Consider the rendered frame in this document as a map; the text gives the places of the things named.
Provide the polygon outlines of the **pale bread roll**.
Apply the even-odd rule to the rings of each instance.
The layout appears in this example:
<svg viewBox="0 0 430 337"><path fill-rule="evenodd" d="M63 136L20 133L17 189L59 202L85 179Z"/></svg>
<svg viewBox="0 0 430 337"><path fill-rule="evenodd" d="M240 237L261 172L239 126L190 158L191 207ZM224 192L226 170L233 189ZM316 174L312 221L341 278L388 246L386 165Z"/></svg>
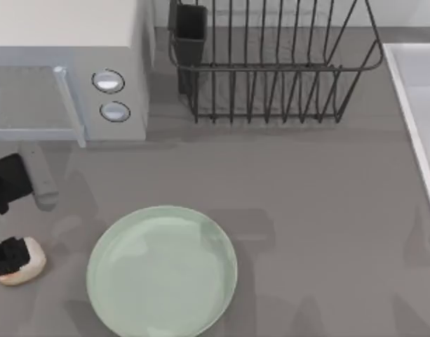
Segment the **pale bread roll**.
<svg viewBox="0 0 430 337"><path fill-rule="evenodd" d="M32 237L23 237L29 253L29 262L17 272L0 276L0 284L18 286L38 277L46 266L47 257L40 243Z"/></svg>

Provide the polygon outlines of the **glass microwave door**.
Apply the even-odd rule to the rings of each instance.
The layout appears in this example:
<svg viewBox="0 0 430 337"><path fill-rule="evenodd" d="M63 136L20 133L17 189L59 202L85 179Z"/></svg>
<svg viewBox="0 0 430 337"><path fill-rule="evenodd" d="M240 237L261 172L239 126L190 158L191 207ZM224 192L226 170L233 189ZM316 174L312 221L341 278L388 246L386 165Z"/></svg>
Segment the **glass microwave door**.
<svg viewBox="0 0 430 337"><path fill-rule="evenodd" d="M76 140L50 66L0 66L0 141ZM79 101L67 70L79 111Z"/></svg>

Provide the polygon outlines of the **small round microwave knob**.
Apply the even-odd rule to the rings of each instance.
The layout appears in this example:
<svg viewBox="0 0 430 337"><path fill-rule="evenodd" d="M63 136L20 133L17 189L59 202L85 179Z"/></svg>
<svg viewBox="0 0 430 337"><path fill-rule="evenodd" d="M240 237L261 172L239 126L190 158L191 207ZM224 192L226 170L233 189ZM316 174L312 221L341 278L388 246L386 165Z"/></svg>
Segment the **small round microwave knob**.
<svg viewBox="0 0 430 337"><path fill-rule="evenodd" d="M103 119L111 123L123 123L131 116L130 108L119 101L102 104L99 112Z"/></svg>

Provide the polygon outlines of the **large round microwave knob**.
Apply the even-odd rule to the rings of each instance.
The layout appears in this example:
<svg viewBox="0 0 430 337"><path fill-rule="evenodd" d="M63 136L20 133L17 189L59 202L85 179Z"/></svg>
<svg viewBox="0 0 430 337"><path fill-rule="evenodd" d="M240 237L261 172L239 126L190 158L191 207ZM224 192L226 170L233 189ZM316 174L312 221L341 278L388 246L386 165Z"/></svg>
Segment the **large round microwave knob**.
<svg viewBox="0 0 430 337"><path fill-rule="evenodd" d="M93 73L91 77L92 85L102 93L115 94L123 90L125 80L123 76L115 70L104 69Z"/></svg>

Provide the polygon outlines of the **pale green plate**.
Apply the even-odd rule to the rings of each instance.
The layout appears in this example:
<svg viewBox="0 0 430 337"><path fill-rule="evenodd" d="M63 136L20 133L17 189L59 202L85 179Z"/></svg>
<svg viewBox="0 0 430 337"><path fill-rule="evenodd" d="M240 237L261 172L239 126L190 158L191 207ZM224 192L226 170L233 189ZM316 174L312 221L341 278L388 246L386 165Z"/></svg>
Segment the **pale green plate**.
<svg viewBox="0 0 430 337"><path fill-rule="evenodd" d="M223 316L237 284L229 236L181 206L118 219L95 243L86 270L91 307L118 337L199 337Z"/></svg>

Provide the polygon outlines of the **pale microwave oven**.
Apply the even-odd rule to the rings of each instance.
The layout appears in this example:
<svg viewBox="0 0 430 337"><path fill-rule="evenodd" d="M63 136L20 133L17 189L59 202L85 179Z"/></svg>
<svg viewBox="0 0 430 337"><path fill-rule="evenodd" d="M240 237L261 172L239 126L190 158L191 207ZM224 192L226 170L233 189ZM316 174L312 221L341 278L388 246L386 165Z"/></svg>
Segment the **pale microwave oven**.
<svg viewBox="0 0 430 337"><path fill-rule="evenodd" d="M0 66L67 68L86 144L146 138L154 52L151 0L0 0ZM92 85L104 69L123 76L122 91ZM127 121L101 117L100 106L111 101L130 108Z"/></svg>

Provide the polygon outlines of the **black cutlery holder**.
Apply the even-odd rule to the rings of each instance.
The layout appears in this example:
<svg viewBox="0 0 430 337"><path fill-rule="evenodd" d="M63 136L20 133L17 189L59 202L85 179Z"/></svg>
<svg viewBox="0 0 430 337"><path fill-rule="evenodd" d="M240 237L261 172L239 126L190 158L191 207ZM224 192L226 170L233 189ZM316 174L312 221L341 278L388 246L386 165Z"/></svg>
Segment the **black cutlery holder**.
<svg viewBox="0 0 430 337"><path fill-rule="evenodd" d="M198 4L184 4L181 0L170 0L168 30L177 59L179 94L191 93L192 71L187 67L198 67L203 59L207 37L208 10Z"/></svg>

